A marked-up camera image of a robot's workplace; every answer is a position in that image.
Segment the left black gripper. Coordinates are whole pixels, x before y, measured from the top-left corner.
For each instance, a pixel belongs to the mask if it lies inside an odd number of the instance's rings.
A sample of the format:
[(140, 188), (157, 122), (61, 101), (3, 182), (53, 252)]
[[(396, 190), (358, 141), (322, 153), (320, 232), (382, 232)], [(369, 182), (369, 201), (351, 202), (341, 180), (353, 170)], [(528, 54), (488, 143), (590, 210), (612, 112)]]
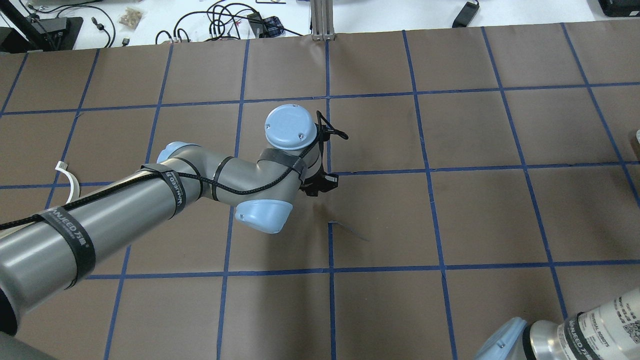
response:
[(319, 193), (327, 193), (333, 191), (339, 186), (339, 174), (328, 173), (323, 167), (320, 167), (311, 177), (306, 178), (301, 183), (300, 191), (304, 192), (308, 197), (317, 198)]

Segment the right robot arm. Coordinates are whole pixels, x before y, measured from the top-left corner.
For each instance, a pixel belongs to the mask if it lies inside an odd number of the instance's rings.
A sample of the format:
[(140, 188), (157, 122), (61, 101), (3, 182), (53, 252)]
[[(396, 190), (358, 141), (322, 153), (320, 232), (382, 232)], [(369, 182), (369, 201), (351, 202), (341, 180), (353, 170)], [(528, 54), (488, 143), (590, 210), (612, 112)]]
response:
[(560, 324), (521, 317), (505, 322), (475, 360), (638, 360), (640, 291), (630, 290)]

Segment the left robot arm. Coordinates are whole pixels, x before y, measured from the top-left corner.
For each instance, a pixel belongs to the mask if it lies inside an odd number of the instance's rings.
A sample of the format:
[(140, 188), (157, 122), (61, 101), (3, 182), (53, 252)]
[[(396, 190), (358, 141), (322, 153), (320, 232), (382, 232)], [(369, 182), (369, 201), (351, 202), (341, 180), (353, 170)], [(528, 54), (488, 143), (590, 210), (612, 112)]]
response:
[(297, 191), (316, 197), (338, 187), (323, 168), (325, 142), (349, 136), (318, 111), (273, 109), (263, 126), (269, 147), (249, 162), (174, 141), (157, 161), (61, 206), (1, 225), (1, 358), (49, 360), (16, 339), (23, 316), (91, 275), (96, 265), (202, 198), (233, 207), (265, 234), (281, 232)]

